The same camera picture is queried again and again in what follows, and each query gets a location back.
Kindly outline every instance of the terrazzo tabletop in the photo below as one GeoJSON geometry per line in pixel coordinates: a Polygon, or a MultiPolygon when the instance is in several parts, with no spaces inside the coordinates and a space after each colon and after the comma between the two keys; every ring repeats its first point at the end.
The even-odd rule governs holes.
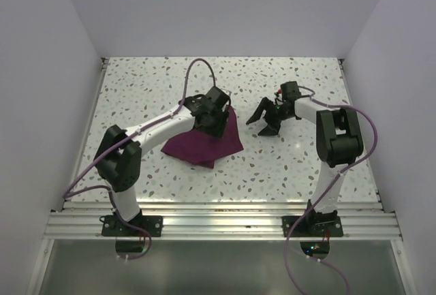
{"type": "MultiPolygon", "coordinates": [[[[95,109],[80,170],[94,158],[105,130],[143,123],[175,106],[183,78],[193,57],[111,58],[95,109]]],[[[274,98],[280,84],[295,80],[331,104],[349,99],[336,58],[207,57],[217,86],[232,92],[240,141],[244,151],[215,162],[213,170],[193,166],[161,152],[162,144],[147,153],[135,185],[139,200],[154,202],[306,202],[315,190],[320,161],[315,147],[315,125],[289,119],[279,136],[259,137],[263,119],[245,125],[259,101],[274,98]]],[[[188,95],[212,86],[203,63],[194,65],[188,95]]],[[[76,189],[101,184],[94,168],[76,189]]],[[[108,201],[105,191],[89,191],[73,201],[108,201]]],[[[375,185],[366,164],[345,177],[339,200],[377,202],[375,185]]]]}

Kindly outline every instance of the black mounting bracket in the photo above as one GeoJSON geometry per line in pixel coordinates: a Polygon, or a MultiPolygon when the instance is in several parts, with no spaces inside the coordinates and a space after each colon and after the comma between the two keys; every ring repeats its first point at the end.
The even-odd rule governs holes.
{"type": "MultiPolygon", "coordinates": [[[[311,207],[311,201],[307,203],[307,207],[311,207]]],[[[312,210],[292,232],[291,237],[342,237],[343,229],[341,218],[335,210],[331,213],[317,213],[312,210]]],[[[299,215],[286,215],[281,218],[284,237],[290,231],[291,227],[296,223],[299,215]]]]}
{"type": "MultiPolygon", "coordinates": [[[[164,219],[161,215],[137,215],[131,221],[129,221],[129,223],[145,229],[152,237],[160,237],[162,233],[163,220],[164,219]]],[[[128,228],[121,223],[115,214],[104,215],[103,217],[100,217],[100,221],[103,223],[103,237],[144,236],[141,234],[141,232],[128,228]]]]}

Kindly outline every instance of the purple cable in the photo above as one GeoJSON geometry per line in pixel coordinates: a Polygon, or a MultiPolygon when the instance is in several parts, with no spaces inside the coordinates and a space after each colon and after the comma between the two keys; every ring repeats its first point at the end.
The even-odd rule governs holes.
{"type": "MultiPolygon", "coordinates": [[[[212,66],[209,64],[209,62],[207,62],[206,60],[204,60],[203,58],[197,58],[194,59],[188,66],[187,70],[186,70],[186,75],[185,75],[185,83],[183,85],[183,95],[182,95],[182,100],[180,101],[180,104],[178,105],[177,109],[172,113],[177,114],[183,107],[183,104],[185,103],[185,98],[186,98],[186,92],[187,92],[187,87],[188,87],[188,80],[189,80],[189,73],[191,72],[191,68],[193,67],[193,65],[197,62],[203,62],[207,65],[207,67],[209,68],[209,70],[211,71],[212,74],[212,79],[213,79],[213,86],[216,86],[216,77],[215,74],[213,72],[212,66]]],[[[112,204],[114,210],[115,210],[115,214],[118,217],[118,219],[121,221],[121,223],[123,223],[126,227],[137,230],[141,233],[144,234],[144,236],[146,236],[150,241],[149,241],[149,245],[148,247],[140,254],[137,256],[133,256],[133,257],[125,257],[126,260],[136,260],[141,258],[142,256],[144,256],[146,253],[148,253],[150,247],[151,247],[151,236],[150,234],[142,228],[133,226],[132,224],[128,223],[127,221],[124,220],[124,218],[122,218],[122,216],[120,215],[118,209],[115,206],[113,197],[112,197],[112,190],[110,187],[108,186],[104,186],[104,185],[99,185],[99,186],[92,186],[92,187],[86,187],[84,189],[81,189],[80,191],[74,191],[71,192],[71,190],[77,185],[77,183],[92,169],[94,168],[105,156],[107,156],[107,154],[111,153],[114,150],[119,149],[123,144],[125,144],[126,142],[128,142],[129,140],[131,140],[132,138],[134,138],[135,136],[137,136],[139,133],[143,132],[144,130],[158,124],[161,123],[162,121],[165,121],[166,119],[171,118],[171,114],[168,114],[160,119],[157,119],[156,121],[153,121],[151,123],[148,123],[144,126],[142,126],[140,128],[140,131],[135,131],[134,133],[132,133],[131,135],[129,135],[128,137],[124,138],[123,140],[121,140],[120,142],[112,145],[109,149],[107,149],[106,151],[104,151],[101,155],[99,155],[98,157],[96,157],[94,159],[94,161],[91,162],[91,164],[89,164],[89,166],[87,166],[74,180],[73,182],[69,185],[69,187],[67,188],[67,190],[63,193],[62,198],[64,198],[65,200],[73,197],[75,195],[84,193],[86,191],[90,191],[92,189],[106,189],[109,192],[109,200],[110,203],[112,204]]]]}
{"type": "MultiPolygon", "coordinates": [[[[361,111],[360,109],[357,109],[353,106],[348,106],[348,105],[329,105],[329,104],[325,104],[321,101],[318,101],[317,99],[314,99],[313,96],[315,95],[315,91],[313,89],[310,89],[309,87],[304,87],[304,86],[299,86],[301,89],[305,89],[306,91],[311,92],[310,94],[310,99],[313,103],[319,104],[321,106],[325,106],[326,108],[350,108],[352,110],[355,110],[356,112],[359,112],[362,116],[365,117],[365,119],[369,122],[369,124],[371,125],[372,129],[373,129],[373,133],[374,133],[374,141],[373,141],[373,146],[370,148],[370,150],[368,151],[368,153],[366,155],[364,155],[363,157],[361,157],[359,160],[357,160],[356,162],[346,166],[344,169],[340,170],[339,173],[332,179],[332,181],[330,182],[330,184],[327,186],[326,190],[321,194],[321,196],[312,204],[312,206],[310,206],[305,213],[299,217],[295,223],[292,225],[290,231],[287,233],[286,236],[286,241],[285,241],[285,249],[283,252],[283,257],[285,259],[285,267],[286,267],[286,271],[287,274],[289,275],[289,278],[291,279],[292,283],[295,285],[295,287],[300,291],[301,294],[306,295],[307,293],[302,289],[302,287],[297,283],[295,276],[292,274],[292,271],[289,267],[289,262],[287,261],[287,253],[288,253],[288,249],[289,249],[289,241],[290,241],[290,237],[292,235],[292,232],[294,232],[295,228],[298,226],[298,224],[315,208],[315,206],[317,206],[318,203],[320,203],[320,201],[322,200],[322,198],[332,189],[334,183],[336,183],[339,179],[339,177],[344,173],[347,172],[349,169],[353,168],[354,166],[360,164],[361,162],[363,162],[364,160],[368,159],[374,152],[375,147],[377,146],[378,143],[378,133],[377,133],[377,128],[374,124],[374,122],[372,121],[372,119],[363,111],[361,111]]],[[[347,280],[347,277],[343,274],[342,271],[340,271],[336,266],[334,266],[333,264],[329,263],[329,262],[325,262],[324,260],[320,261],[322,264],[330,267],[331,269],[335,270],[337,273],[339,273],[339,275],[341,276],[341,278],[344,280],[345,282],[345,286],[347,289],[347,295],[351,294],[351,287],[349,284],[349,281],[347,280]]]]}

